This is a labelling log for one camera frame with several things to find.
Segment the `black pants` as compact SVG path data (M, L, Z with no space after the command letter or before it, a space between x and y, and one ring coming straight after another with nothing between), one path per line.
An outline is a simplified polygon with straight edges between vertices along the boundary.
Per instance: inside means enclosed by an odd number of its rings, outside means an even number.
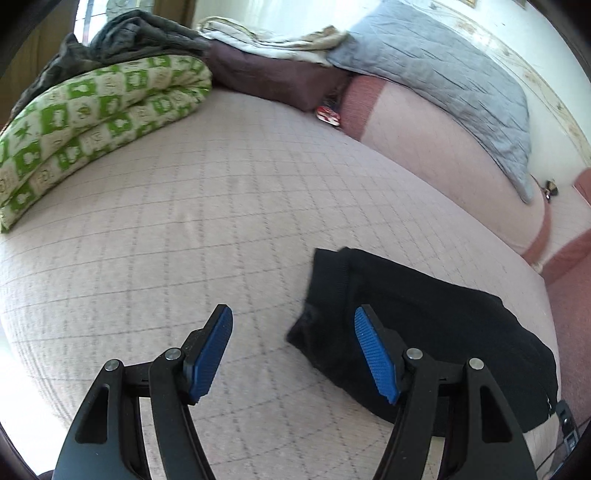
M457 286L363 250L318 249L304 310L287 332L294 345L353 400L394 422L353 327L370 305L385 327L434 359L462 364L477 357L491 370L524 432L545 423L558 396L551 350L520 325L502 300Z

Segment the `pink checked bolster cushion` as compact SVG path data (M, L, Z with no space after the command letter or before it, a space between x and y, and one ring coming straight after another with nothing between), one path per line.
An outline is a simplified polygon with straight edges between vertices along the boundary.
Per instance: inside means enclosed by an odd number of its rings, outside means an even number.
M535 178L526 204L474 136L411 89L356 76L341 103L341 128L406 168L496 234L528 263L548 245L550 207Z

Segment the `pink checked bed sheet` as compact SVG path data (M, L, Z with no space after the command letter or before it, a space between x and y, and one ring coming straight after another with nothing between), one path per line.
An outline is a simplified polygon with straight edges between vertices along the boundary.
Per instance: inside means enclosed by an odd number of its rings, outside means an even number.
M75 173L1 238L1 324L40 393L2 423L54 467L103 364L150 361L218 304L235 327L191 411L222 479L369 479L390 436L287 343L315 249L359 248L499 296L557 345L542 278L369 147L279 103L215 91Z

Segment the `green patterned folded quilt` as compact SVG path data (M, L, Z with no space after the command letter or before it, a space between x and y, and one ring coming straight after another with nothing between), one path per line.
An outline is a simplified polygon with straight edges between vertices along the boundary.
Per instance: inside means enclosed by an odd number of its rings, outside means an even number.
M161 55L99 68L39 95L1 133L1 230L88 163L197 110L210 90L200 59Z

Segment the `grey quilted pillow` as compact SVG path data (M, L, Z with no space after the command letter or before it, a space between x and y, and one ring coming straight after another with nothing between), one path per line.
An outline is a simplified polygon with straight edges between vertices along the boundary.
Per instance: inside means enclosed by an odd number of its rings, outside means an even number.
M327 59L343 70L406 86L446 111L476 138L521 200L532 201L526 95L509 73L452 29L406 3L384 1Z

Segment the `red white small packet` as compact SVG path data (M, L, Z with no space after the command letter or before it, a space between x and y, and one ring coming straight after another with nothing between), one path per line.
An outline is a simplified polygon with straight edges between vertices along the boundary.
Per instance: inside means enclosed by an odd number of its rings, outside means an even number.
M341 127L341 115L336 112L332 107L322 105L315 109L315 117L318 120L331 125L332 127Z

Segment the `dark maroon folded cloth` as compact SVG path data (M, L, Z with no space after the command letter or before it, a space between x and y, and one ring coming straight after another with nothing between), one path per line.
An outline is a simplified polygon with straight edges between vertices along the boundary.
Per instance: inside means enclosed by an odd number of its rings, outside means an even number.
M329 97L338 97L349 74L335 67L250 54L212 41L205 56L217 84L247 95L310 112Z

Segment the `dark grey folded garment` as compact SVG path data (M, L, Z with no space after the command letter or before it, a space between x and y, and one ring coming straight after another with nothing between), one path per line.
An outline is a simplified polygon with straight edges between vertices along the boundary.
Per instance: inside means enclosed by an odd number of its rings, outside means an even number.
M14 104L13 120L33 99L50 88L83 73L146 57L178 54L204 58L211 43L183 25L139 9L108 21L84 45L70 33Z

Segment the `cream folded cloth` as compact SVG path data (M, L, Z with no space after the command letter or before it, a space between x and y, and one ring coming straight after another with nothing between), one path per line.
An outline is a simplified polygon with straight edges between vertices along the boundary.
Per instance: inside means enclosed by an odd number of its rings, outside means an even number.
M250 29L221 16L205 17L193 29L208 40L219 41L244 53L327 67L331 66L327 60L329 51L337 48L348 37L346 31L332 25L300 37L279 37L270 32Z

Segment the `small dark keychain object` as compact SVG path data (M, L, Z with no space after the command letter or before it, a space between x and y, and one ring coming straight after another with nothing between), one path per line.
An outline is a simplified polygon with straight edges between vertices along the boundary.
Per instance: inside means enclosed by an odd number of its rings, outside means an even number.
M558 187L553 180L547 180L543 185L542 191L548 203L551 203L552 199L559 195Z

